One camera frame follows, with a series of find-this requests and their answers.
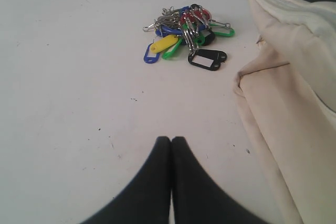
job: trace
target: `white table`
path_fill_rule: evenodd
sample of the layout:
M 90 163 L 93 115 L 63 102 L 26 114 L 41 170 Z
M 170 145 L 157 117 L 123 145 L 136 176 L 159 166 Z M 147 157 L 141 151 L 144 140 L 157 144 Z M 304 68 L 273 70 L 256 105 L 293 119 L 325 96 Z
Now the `white table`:
M 162 7 L 199 3 L 230 22 L 217 72 L 143 62 Z M 282 223 L 236 111 L 236 72 L 257 54 L 246 0 L 0 0 L 0 222 L 78 223 L 132 179 L 159 135 L 185 136 L 212 178 Z

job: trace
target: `pile of key tags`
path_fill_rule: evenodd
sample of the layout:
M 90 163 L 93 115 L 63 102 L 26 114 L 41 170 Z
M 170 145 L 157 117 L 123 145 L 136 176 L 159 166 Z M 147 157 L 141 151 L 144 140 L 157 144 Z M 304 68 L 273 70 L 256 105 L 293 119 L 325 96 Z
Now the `pile of key tags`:
M 210 45 L 216 36 L 232 37 L 235 31 L 230 23 L 220 23 L 212 19 L 211 13 L 202 6 L 193 4 L 180 9 L 162 9 L 162 16 L 143 28 L 143 31 L 155 30 L 162 39 L 148 45 L 143 60 L 155 63 L 163 53 L 163 59 L 174 56 L 180 45 L 188 45 L 188 62 L 194 66 L 216 71 L 227 59 L 223 51 L 200 49 Z

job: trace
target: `yellow key tag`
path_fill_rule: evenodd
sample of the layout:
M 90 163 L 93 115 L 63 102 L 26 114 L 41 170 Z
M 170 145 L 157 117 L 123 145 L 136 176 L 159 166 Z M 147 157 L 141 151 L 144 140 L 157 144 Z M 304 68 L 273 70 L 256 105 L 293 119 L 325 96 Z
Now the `yellow key tag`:
M 154 54 L 162 52 L 167 48 L 170 48 L 172 45 L 176 44 L 179 40 L 179 37 L 174 34 L 167 35 L 163 39 L 153 43 L 150 47 L 150 51 Z

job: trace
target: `cream fabric bag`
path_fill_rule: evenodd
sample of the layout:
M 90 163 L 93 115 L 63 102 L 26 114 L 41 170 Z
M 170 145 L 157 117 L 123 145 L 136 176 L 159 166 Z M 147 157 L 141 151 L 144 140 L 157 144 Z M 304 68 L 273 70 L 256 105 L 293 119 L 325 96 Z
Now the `cream fabric bag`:
M 240 116 L 285 223 L 336 223 L 336 3 L 249 0 L 263 42 Z

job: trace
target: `canvas bag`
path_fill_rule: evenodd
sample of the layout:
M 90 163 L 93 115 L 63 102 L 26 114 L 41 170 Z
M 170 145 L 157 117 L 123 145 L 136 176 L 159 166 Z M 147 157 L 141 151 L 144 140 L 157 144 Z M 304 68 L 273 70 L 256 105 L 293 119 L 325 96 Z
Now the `canvas bag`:
M 284 223 L 336 223 L 336 3 L 248 0 L 260 54 L 239 114 Z

